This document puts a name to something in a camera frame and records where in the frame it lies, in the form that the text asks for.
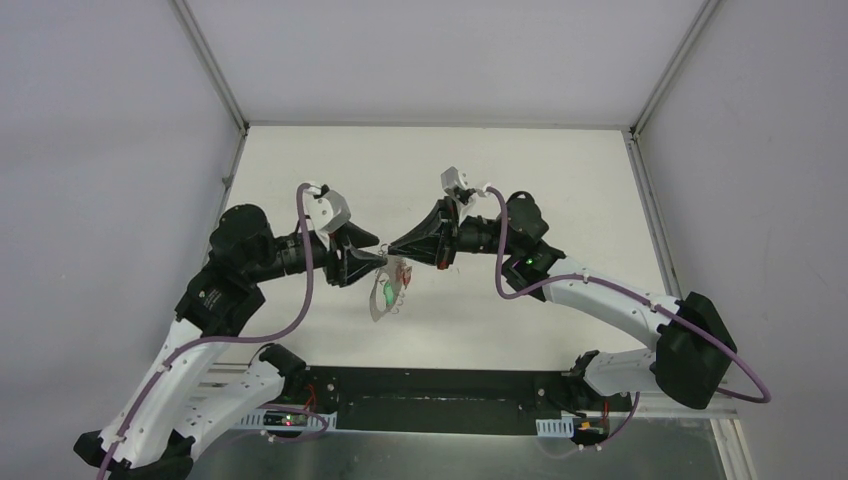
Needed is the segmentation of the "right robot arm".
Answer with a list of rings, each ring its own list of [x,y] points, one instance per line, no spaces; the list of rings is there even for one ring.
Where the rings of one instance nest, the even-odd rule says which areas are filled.
[[[531,194],[504,199],[494,219],[462,218],[471,197],[438,200],[428,216],[391,242],[389,254],[444,270],[459,253],[496,256],[495,289],[504,300],[531,297],[588,314],[636,339],[637,350],[579,356],[566,372],[569,400],[583,410],[624,392],[661,392],[706,409],[737,348],[712,301],[685,299],[620,284],[544,240],[549,230]]]

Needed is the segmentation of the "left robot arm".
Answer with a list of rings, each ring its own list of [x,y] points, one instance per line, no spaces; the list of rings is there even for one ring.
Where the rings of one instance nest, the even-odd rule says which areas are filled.
[[[191,397],[231,344],[246,343],[241,332],[265,302],[260,283],[304,273],[312,290],[314,272],[322,269],[328,284],[344,288],[385,264],[370,251],[378,243],[350,221],[332,225],[326,242],[318,229],[276,237],[260,207],[227,210],[142,384],[107,427],[80,435],[75,453],[100,479],[184,479],[249,412],[275,399],[297,402],[306,363],[275,336],[260,339],[259,360],[234,383],[199,402]]]

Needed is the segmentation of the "perforated metal ring plate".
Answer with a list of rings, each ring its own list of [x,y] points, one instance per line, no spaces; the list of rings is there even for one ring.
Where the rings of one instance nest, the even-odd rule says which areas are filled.
[[[377,270],[369,296],[373,322],[399,313],[412,279],[412,266],[404,258],[392,255],[385,258],[387,263]]]

